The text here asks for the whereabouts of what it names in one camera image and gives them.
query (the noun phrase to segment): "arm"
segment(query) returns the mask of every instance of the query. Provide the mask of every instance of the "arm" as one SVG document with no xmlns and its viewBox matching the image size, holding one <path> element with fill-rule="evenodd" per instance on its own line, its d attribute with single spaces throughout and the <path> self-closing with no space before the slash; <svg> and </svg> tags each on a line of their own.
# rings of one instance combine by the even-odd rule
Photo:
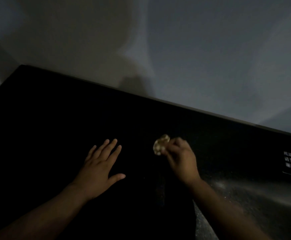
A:
<svg viewBox="0 0 291 240">
<path fill-rule="evenodd" d="M 194 201 L 219 239 L 270 240 L 254 223 L 203 181 L 197 169 L 196 156 L 187 141 L 176 138 L 162 151 L 176 174 L 193 195 Z"/>
<path fill-rule="evenodd" d="M 0 231 L 0 239 L 54 239 L 91 199 L 99 196 L 115 182 L 125 178 L 117 174 L 108 178 L 121 146 L 110 155 L 117 140 L 106 140 L 96 151 L 89 151 L 75 180 L 60 194 L 17 219 Z"/>
</svg>

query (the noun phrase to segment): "hand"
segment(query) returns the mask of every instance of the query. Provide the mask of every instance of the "hand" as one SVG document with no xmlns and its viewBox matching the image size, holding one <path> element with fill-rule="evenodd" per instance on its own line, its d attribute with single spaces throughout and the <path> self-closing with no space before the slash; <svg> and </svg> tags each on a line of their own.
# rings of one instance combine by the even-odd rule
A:
<svg viewBox="0 0 291 240">
<path fill-rule="evenodd" d="M 161 153 L 167 156 L 169 164 L 175 175 L 190 186 L 200 179 L 196 156 L 187 141 L 180 137 L 171 139 Z"/>
<path fill-rule="evenodd" d="M 117 139 L 114 139 L 109 144 L 109 140 L 107 139 L 96 151 L 95 149 L 97 146 L 94 145 L 85 159 L 84 166 L 71 183 L 71 185 L 75 186 L 83 193 L 83 197 L 86 201 L 98 197 L 115 182 L 125 178 L 125 175 L 122 173 L 108 178 L 109 171 L 116 162 L 122 148 L 121 145 L 119 145 L 110 155 L 117 141 Z"/>
</svg>

